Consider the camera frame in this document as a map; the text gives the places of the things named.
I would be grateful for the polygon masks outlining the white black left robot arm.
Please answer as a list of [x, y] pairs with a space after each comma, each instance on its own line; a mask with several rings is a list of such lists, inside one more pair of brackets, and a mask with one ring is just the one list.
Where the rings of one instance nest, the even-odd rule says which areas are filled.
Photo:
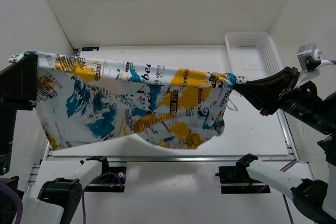
[[[37, 54], [28, 52], [1, 70], [1, 176], [11, 168], [17, 113], [36, 107], [37, 65]], [[109, 176], [99, 161], [80, 161], [70, 174], [43, 182], [36, 196], [18, 188], [18, 176], [1, 177], [1, 223], [71, 223], [86, 187]]]

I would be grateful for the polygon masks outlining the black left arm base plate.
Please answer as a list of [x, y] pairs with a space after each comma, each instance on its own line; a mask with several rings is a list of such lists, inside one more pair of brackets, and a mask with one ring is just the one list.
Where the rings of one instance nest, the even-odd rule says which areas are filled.
[[109, 167], [108, 172], [99, 175], [91, 184], [86, 187], [88, 192], [99, 193], [123, 193], [127, 168], [125, 166]]

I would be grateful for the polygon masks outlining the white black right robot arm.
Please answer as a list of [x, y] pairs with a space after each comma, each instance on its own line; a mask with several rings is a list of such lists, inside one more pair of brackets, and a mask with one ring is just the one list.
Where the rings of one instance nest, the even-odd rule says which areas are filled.
[[236, 163], [236, 177], [242, 181], [259, 180], [292, 201], [296, 209], [315, 223], [335, 223], [335, 94], [318, 96], [312, 81], [300, 83], [301, 73], [285, 67], [279, 73], [259, 80], [235, 84], [241, 94], [261, 115], [278, 110], [323, 135], [317, 145], [323, 150], [329, 178], [301, 178], [274, 169], [253, 154]]

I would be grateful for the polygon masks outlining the white yellow teal printed shorts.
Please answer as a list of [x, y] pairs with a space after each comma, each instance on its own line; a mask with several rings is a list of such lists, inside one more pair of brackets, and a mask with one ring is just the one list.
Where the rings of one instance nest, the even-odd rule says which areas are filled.
[[232, 73], [38, 52], [36, 112], [54, 150], [132, 134], [192, 150], [222, 135], [229, 96], [246, 81]]

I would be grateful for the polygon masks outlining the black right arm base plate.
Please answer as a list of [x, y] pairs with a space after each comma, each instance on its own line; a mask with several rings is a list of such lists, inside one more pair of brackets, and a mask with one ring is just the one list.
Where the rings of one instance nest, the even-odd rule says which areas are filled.
[[220, 166], [215, 176], [219, 177], [222, 194], [269, 194], [265, 183], [246, 177], [235, 166]]

